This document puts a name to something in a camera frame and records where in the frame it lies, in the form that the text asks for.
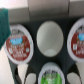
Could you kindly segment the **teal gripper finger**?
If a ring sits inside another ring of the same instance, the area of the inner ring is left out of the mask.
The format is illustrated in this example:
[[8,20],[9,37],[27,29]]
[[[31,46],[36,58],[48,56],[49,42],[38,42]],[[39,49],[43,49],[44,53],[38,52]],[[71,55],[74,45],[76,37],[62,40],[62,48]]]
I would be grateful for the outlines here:
[[10,36],[9,16],[7,9],[0,10],[0,49]]

